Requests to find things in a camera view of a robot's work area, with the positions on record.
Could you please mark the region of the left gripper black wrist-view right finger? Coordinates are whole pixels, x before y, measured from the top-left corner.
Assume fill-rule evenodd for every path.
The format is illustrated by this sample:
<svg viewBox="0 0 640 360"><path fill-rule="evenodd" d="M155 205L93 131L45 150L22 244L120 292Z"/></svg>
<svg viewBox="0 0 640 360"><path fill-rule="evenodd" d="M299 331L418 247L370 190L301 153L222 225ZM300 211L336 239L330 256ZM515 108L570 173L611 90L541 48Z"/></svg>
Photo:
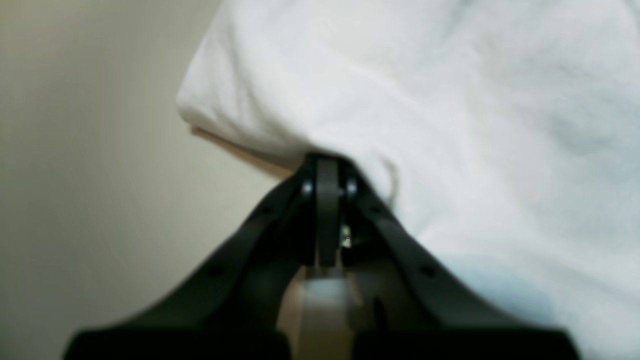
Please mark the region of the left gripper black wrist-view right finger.
<svg viewBox="0 0 640 360"><path fill-rule="evenodd" d="M578 360L565 330L490 305L400 225L341 162L342 262L362 300L354 360Z"/></svg>

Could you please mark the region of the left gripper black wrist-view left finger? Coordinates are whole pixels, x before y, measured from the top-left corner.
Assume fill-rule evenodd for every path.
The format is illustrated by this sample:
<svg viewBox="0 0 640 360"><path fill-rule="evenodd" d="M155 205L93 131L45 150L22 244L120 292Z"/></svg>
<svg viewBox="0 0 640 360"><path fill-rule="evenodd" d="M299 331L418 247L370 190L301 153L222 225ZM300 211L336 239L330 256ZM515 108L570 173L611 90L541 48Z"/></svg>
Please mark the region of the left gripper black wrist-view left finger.
<svg viewBox="0 0 640 360"><path fill-rule="evenodd" d="M124 322L78 333L66 360L289 360L277 329L304 267L338 264L343 161L309 153L186 280Z"/></svg>

